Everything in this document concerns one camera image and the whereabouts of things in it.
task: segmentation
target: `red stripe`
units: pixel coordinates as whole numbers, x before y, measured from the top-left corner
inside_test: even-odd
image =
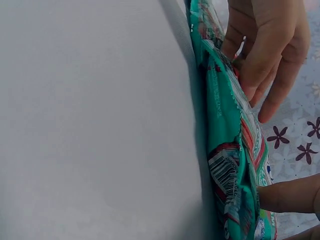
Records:
[[[227,196],[218,185],[216,185],[215,187],[215,194],[221,199],[223,203],[226,202]]]
[[[262,141],[261,141],[261,148],[260,148],[260,151],[259,151],[259,154],[258,156],[256,157],[256,160],[254,161],[254,168],[255,170],[258,169],[258,166],[261,162],[261,158],[265,152],[265,148],[266,148],[266,143],[265,143],[265,139],[262,137]]]

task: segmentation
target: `finger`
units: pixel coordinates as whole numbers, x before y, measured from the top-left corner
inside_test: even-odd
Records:
[[[255,90],[255,93],[254,93],[251,101],[249,102],[252,108],[260,101],[260,99],[264,96],[265,91],[268,89],[270,84],[275,80],[275,77],[277,75],[277,70],[279,67],[279,63],[280,63],[280,59],[273,66],[273,68],[269,72],[268,76],[266,76],[265,80],[263,80],[262,83]]]
[[[310,228],[297,235],[285,238],[284,240],[319,240],[320,239],[320,225]]]
[[[291,23],[279,24],[271,21],[259,28],[254,45],[240,71],[240,84],[249,101],[281,57],[293,35]]]
[[[225,38],[221,47],[221,51],[230,59],[233,60],[236,52],[239,50],[244,36],[255,35],[257,27],[255,19],[235,9],[229,8],[229,21],[226,30]]]
[[[275,80],[258,115],[261,123],[266,123],[289,94],[303,65],[310,45],[310,30],[307,17],[297,27],[295,36],[282,52]]]
[[[320,173],[259,187],[260,207],[276,213],[320,213]]]
[[[229,23],[221,47],[222,53],[226,55],[230,60],[233,60],[235,58],[236,52],[240,48],[243,39],[244,35],[239,32],[231,23]]]

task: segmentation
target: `plastic bag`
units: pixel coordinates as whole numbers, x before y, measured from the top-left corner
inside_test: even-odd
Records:
[[[260,209],[257,186],[272,184],[268,146],[232,63],[211,3],[192,0],[190,35],[206,84],[207,156],[217,218],[226,240],[274,240],[275,214]]]

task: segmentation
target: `white surface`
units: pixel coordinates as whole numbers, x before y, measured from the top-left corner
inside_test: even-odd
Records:
[[[0,2],[1,240],[213,239],[179,6]]]

